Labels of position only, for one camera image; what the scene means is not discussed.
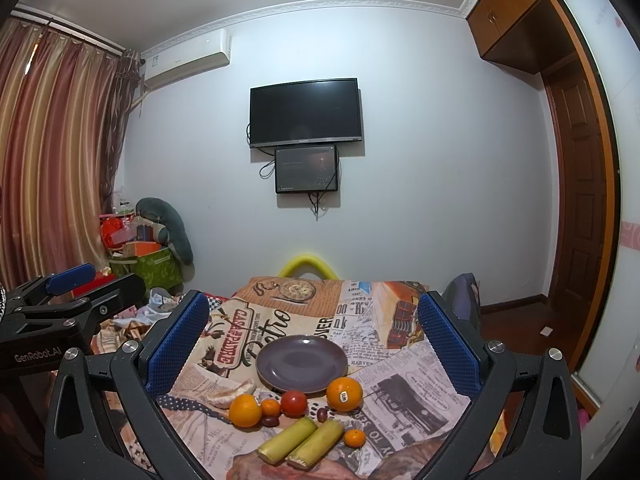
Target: white wall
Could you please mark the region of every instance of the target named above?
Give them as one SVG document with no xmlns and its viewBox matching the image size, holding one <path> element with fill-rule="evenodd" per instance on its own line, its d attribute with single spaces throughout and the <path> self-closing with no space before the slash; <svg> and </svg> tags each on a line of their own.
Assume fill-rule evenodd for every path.
<svg viewBox="0 0 640 480">
<path fill-rule="evenodd" d="M 551 177 L 551 223 L 549 225 L 549 247 L 546 258 L 545 281 L 542 286 L 542 294 L 549 294 L 551 288 L 551 278 L 554 272 L 554 263 L 556 262 L 556 249 L 558 248 L 558 225 L 560 218 L 560 171 L 558 168 L 558 147 L 556 146 L 556 131 L 554 129 L 554 120 L 551 116 L 551 107 L 549 99 L 546 96 L 545 84 L 540 74 L 536 74 L 536 85 L 540 89 L 538 95 L 540 98 L 540 106 L 545 118 L 546 142 L 548 145 L 549 170 Z"/>
<path fill-rule="evenodd" d="M 482 61 L 464 20 L 332 8 L 229 31 L 231 65 L 152 92 L 123 155 L 132 199 L 183 216 L 191 286 L 229 295 L 311 252 L 353 280 L 442 290 L 471 271 L 485 304 L 542 292 L 552 185 L 539 93 Z M 358 78 L 365 141 L 340 146 L 340 192 L 316 221 L 306 196 L 260 179 L 268 158 L 244 131 L 251 87 L 333 77 Z"/>
</svg>

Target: blue gripper pad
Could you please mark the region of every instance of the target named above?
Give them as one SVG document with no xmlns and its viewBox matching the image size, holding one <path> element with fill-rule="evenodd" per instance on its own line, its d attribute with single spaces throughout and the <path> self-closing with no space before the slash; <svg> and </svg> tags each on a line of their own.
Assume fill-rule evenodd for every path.
<svg viewBox="0 0 640 480">
<path fill-rule="evenodd" d="M 209 301 L 196 294 L 148 361 L 145 388 L 151 397 L 169 393 L 209 321 Z"/>
<path fill-rule="evenodd" d="M 473 400 L 481 389 L 478 361 L 428 294 L 418 301 L 418 321 L 457 393 Z"/>
<path fill-rule="evenodd" d="M 62 296 L 77 286 L 85 285 L 94 279 L 95 267 L 92 264 L 82 264 L 51 276 L 44 290 L 47 294 Z"/>
</svg>

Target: small mandarin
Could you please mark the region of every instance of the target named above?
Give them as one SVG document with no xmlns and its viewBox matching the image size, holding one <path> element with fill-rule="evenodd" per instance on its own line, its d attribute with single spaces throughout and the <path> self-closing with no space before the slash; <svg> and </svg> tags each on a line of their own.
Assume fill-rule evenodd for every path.
<svg viewBox="0 0 640 480">
<path fill-rule="evenodd" d="M 364 431 L 349 430 L 344 434 L 344 443 L 349 447 L 361 447 L 366 440 Z"/>
<path fill-rule="evenodd" d="M 264 399 L 260 406 L 264 416 L 280 416 L 280 403 L 276 399 Z"/>
</svg>

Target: screw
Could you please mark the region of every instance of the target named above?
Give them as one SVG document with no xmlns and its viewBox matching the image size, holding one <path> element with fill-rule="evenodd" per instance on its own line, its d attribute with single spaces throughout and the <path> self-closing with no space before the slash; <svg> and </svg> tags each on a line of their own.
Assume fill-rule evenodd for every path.
<svg viewBox="0 0 640 480">
<path fill-rule="evenodd" d="M 502 352 L 504 352 L 505 348 L 502 341 L 498 341 L 495 339 L 491 339 L 491 341 L 487 343 L 487 346 L 489 347 L 489 350 L 491 350 L 491 352 L 493 352 L 494 354 L 501 354 Z"/>
<path fill-rule="evenodd" d="M 125 354 L 133 354 L 138 349 L 139 343 L 135 339 L 129 339 L 122 344 L 122 351 Z"/>
<path fill-rule="evenodd" d="M 554 361 L 559 361 L 560 359 L 562 359 L 562 352 L 557 348 L 550 348 L 549 357 L 551 357 Z"/>
<path fill-rule="evenodd" d="M 79 350 L 73 346 L 69 350 L 65 352 L 65 359 L 71 361 L 71 359 L 75 359 L 78 355 Z"/>
</svg>

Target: floor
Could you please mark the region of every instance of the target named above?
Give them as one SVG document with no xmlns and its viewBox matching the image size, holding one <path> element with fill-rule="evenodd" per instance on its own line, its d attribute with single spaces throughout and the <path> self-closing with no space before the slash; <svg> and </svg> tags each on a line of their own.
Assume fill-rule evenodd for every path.
<svg viewBox="0 0 640 480">
<path fill-rule="evenodd" d="M 553 332 L 545 337 L 540 331 L 548 326 Z M 564 320 L 544 303 L 531 303 L 481 316 L 481 333 L 485 340 L 497 339 L 512 352 L 542 355 L 555 347 L 569 360 L 578 343 L 580 329 Z M 510 427 L 522 393 L 511 394 L 505 405 L 505 422 Z"/>
</svg>

